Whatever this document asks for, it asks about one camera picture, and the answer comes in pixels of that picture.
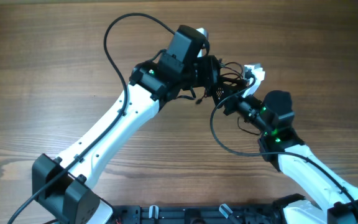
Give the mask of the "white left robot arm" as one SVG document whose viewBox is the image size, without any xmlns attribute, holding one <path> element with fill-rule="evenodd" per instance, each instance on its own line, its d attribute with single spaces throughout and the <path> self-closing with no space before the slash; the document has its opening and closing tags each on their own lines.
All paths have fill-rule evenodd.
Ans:
<svg viewBox="0 0 358 224">
<path fill-rule="evenodd" d="M 182 90 L 208 84 L 200 63 L 209 57 L 205 29 L 181 25 L 158 60 L 135 66 L 117 101 L 76 143 L 55 158 L 41 154 L 32 165 L 34 200 L 57 223 L 108 223 L 114 210 L 93 192 L 108 162 L 127 140 Z"/>
</svg>

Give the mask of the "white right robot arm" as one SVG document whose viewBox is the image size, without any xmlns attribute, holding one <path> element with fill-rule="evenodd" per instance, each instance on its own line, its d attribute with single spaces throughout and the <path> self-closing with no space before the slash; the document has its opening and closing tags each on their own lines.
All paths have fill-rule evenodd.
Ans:
<svg viewBox="0 0 358 224">
<path fill-rule="evenodd" d="M 263 101 L 252 95 L 255 83 L 224 87 L 214 96 L 216 108 L 239 113 L 260 132 L 259 152 L 276 170 L 294 180 L 310 197 L 291 195 L 277 201 L 278 219 L 284 223 L 358 223 L 358 188 L 324 165 L 297 135 L 288 92 L 274 90 Z"/>
</svg>

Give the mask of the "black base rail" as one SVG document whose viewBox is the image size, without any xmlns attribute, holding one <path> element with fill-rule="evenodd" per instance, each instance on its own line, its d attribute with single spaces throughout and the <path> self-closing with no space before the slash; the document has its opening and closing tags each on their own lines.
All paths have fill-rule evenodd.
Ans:
<svg viewBox="0 0 358 224">
<path fill-rule="evenodd" d="M 151 205 L 113 206 L 113 224 L 187 223 L 280 223 L 280 215 L 269 204 L 220 205 L 200 207 L 162 207 Z"/>
</svg>

